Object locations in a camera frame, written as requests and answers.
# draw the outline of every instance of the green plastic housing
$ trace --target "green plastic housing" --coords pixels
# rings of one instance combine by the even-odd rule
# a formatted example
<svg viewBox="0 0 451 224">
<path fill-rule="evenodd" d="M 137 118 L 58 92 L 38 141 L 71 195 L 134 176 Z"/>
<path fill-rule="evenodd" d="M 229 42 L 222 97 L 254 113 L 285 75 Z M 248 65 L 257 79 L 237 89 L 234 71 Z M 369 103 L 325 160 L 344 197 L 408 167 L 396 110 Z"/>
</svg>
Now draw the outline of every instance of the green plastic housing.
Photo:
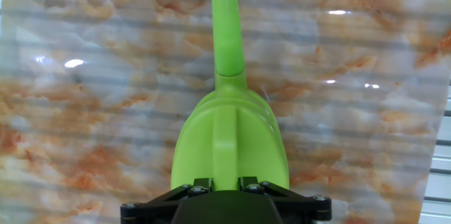
<svg viewBox="0 0 451 224">
<path fill-rule="evenodd" d="M 212 0 L 216 90 L 187 119 L 175 147 L 171 188 L 213 178 L 234 190 L 239 177 L 286 189 L 288 162 L 271 107 L 247 89 L 237 0 Z"/>
</svg>

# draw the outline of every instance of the green cylindrical arm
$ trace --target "green cylindrical arm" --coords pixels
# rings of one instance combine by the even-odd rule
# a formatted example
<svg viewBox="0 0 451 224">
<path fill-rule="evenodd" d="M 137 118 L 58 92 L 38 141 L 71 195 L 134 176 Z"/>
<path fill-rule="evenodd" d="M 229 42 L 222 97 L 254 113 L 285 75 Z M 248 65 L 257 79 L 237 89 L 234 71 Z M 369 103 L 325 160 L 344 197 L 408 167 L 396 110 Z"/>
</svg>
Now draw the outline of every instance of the green cylindrical arm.
<svg viewBox="0 0 451 224">
<path fill-rule="evenodd" d="M 211 0 L 213 9 L 214 67 L 223 77 L 244 73 L 238 0 Z"/>
</svg>

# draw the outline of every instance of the marble surface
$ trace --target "marble surface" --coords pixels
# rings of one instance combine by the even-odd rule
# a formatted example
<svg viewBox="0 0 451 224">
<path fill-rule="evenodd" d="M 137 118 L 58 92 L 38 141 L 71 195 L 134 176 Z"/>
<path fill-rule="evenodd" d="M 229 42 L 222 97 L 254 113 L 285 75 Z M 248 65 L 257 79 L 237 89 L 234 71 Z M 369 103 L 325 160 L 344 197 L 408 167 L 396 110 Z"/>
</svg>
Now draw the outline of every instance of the marble surface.
<svg viewBox="0 0 451 224">
<path fill-rule="evenodd" d="M 213 89 L 210 0 L 3 0 L 0 223 L 119 223 L 169 189 Z M 334 223 L 417 223 L 445 110 L 451 0 L 240 0 L 249 86 L 291 188 Z"/>
</svg>

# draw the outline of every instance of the black bracket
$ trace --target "black bracket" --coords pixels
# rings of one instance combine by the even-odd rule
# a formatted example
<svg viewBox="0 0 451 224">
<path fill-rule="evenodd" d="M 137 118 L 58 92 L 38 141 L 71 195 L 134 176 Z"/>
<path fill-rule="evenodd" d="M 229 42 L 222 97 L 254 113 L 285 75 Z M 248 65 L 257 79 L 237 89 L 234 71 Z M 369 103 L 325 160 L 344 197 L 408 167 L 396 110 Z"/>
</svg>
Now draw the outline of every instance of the black bracket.
<svg viewBox="0 0 451 224">
<path fill-rule="evenodd" d="M 213 179 L 195 179 L 193 185 L 182 185 L 147 203 L 123 204 L 121 224 L 310 224 L 332 219 L 328 197 L 303 197 L 273 183 L 259 182 L 256 177 L 239 178 L 237 186 L 239 191 L 215 192 Z"/>
</svg>

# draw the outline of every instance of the white marble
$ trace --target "white marble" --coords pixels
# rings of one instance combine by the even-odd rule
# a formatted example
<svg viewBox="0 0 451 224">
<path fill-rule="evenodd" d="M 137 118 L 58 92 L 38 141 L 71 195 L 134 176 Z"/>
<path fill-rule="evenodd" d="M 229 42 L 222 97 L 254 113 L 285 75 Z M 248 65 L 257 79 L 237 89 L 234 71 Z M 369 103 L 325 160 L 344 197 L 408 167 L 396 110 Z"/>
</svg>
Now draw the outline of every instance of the white marble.
<svg viewBox="0 0 451 224">
<path fill-rule="evenodd" d="M 249 86 L 291 188 L 336 223 L 417 223 L 450 76 L 451 0 L 240 0 Z M 0 223 L 117 223 L 169 188 L 212 90 L 209 0 L 3 0 Z"/>
</svg>

